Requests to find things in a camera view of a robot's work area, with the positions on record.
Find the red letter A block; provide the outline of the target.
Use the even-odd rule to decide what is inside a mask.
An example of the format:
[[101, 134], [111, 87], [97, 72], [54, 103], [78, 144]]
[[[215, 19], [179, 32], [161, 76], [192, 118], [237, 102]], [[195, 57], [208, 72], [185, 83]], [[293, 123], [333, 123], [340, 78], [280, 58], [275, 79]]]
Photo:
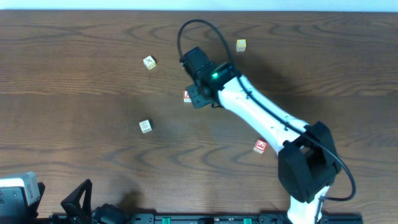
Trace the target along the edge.
[[189, 95], [187, 90], [183, 91], [183, 101], [185, 103], [191, 103], [192, 102], [192, 99], [190, 98], [190, 95]]

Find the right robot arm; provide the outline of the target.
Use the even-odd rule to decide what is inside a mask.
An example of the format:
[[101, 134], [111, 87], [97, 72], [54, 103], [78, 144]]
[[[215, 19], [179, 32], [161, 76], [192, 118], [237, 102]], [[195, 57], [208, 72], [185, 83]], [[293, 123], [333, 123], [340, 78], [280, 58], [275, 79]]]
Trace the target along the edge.
[[180, 57], [193, 80], [188, 87], [195, 108], [210, 103], [236, 114], [275, 150], [278, 177], [290, 195], [291, 223], [317, 223], [325, 195], [341, 171], [330, 130], [309, 125], [271, 102], [229, 63], [217, 65], [199, 47]]

